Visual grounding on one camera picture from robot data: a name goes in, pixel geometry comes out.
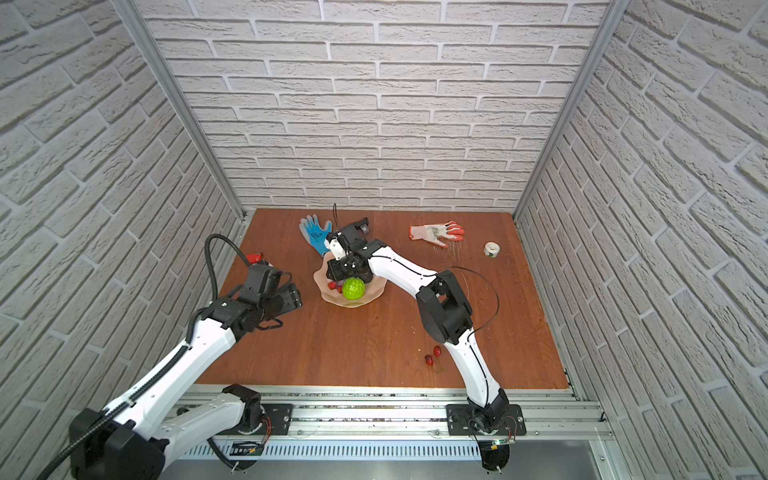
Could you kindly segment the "green bumpy fake fruit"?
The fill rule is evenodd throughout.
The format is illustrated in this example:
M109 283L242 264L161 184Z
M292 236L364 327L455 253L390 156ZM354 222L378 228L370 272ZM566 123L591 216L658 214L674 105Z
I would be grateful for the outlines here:
M366 293L366 284L360 278L349 278L342 285L342 295L349 301L357 301Z

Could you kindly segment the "pink wavy fruit bowl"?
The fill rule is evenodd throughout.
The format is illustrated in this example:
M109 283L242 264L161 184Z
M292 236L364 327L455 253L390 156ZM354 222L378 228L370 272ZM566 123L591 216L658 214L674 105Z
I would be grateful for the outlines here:
M365 294L357 300L348 300L337 289L331 290L328 287L328 284L331 282L331 280L326 276L326 274L328 272L327 262L333 259L334 256L330 252L327 252L323 256L321 268L315 271L313 274L313 280L315 281L317 288L320 291L321 298L324 301L343 308L358 308L373 302L384 293L387 281L384 278L378 276L374 276L373 280L366 284Z

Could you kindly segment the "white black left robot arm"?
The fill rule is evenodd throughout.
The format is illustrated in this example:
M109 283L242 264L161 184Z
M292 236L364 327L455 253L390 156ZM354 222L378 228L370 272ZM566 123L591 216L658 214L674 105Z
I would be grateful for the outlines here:
M244 284L189 317L181 342L134 386L102 410L86 408L71 422L70 443L39 473L47 479L64 462L75 479L156 479L177 458L221 431L270 435L272 422L260 393L225 387L208 404L169 421L166 416L188 388L245 335L282 326L281 315L301 307L288 272L243 253Z

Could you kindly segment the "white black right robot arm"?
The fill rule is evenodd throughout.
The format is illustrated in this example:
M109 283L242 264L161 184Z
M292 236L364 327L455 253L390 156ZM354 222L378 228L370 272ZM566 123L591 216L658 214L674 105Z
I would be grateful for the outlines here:
M379 240L367 240L352 224L326 236L333 254L332 273L344 278L383 278L412 296L426 332L445 346L465 383L472 432L498 430L508 397L488 368L475 335L472 307L456 276L449 270L423 268Z

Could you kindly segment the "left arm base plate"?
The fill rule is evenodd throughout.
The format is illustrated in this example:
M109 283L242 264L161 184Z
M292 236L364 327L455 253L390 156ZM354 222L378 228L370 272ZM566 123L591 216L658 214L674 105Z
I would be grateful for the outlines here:
M293 405L247 404L235 429L244 435L287 436L291 425Z

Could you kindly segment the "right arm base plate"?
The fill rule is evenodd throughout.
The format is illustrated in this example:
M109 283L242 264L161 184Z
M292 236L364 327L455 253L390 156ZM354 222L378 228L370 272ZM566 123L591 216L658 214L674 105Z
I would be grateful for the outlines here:
M446 420L450 436L525 436L527 427L518 404L506 404L503 413L484 411L470 404L446 406Z

